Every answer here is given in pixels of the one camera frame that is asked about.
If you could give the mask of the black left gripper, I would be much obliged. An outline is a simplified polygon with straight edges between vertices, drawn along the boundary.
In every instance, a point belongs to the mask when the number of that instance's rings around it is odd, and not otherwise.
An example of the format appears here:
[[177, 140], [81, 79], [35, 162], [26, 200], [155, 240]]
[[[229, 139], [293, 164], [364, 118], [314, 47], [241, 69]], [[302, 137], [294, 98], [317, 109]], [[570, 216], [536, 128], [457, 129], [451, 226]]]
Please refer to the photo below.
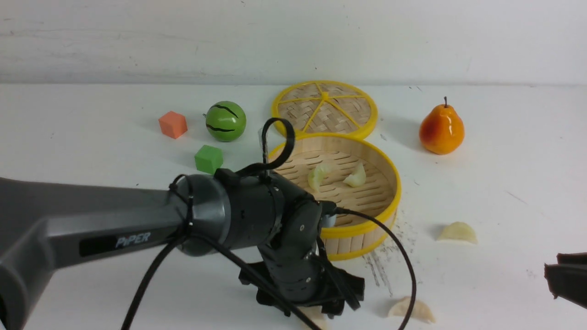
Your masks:
[[249, 266], [296, 307], [320, 307], [329, 318], [342, 315], [346, 304], [357, 310], [364, 299], [363, 278], [318, 257], [285, 265], [266, 259]]

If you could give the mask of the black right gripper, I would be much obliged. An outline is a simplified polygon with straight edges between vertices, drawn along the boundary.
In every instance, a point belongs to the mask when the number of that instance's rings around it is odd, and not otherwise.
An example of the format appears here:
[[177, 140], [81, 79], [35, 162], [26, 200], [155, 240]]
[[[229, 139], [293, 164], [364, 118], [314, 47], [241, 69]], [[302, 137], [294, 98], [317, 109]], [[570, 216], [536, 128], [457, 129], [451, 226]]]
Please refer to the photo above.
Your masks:
[[555, 264], [544, 265], [544, 277], [554, 299], [587, 307], [587, 253], [558, 253]]

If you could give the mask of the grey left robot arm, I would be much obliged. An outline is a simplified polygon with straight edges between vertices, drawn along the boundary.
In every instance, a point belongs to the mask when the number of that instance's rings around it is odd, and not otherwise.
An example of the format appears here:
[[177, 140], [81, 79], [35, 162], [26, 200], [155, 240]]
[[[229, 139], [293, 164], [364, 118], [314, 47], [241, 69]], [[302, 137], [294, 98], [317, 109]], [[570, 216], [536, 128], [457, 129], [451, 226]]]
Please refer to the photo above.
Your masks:
[[1, 322], [21, 330], [61, 268], [156, 246], [197, 257], [257, 247], [239, 280], [256, 300], [291, 315], [358, 309], [365, 280], [331, 265], [320, 234], [335, 203], [274, 171], [179, 176], [167, 190], [1, 179]]

